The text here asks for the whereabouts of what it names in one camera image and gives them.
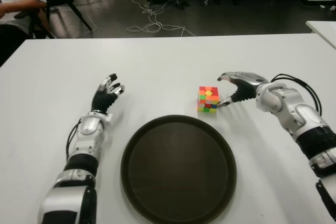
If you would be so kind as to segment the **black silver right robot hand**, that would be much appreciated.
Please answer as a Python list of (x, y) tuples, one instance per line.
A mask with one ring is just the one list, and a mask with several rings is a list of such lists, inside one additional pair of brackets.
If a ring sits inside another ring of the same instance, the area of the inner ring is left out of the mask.
[(217, 103), (219, 106), (228, 106), (232, 103), (254, 99), (257, 89), (269, 81), (262, 76), (250, 72), (225, 72), (217, 78), (218, 81), (226, 80), (237, 87), (235, 93)]

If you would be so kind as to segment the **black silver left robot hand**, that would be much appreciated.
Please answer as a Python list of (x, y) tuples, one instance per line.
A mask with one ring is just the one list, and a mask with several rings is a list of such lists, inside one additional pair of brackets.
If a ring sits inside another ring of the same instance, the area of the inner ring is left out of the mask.
[(115, 73), (107, 76), (99, 84), (91, 103), (91, 111), (106, 114), (109, 107), (125, 91), (125, 86), (120, 83), (113, 84), (117, 80)]

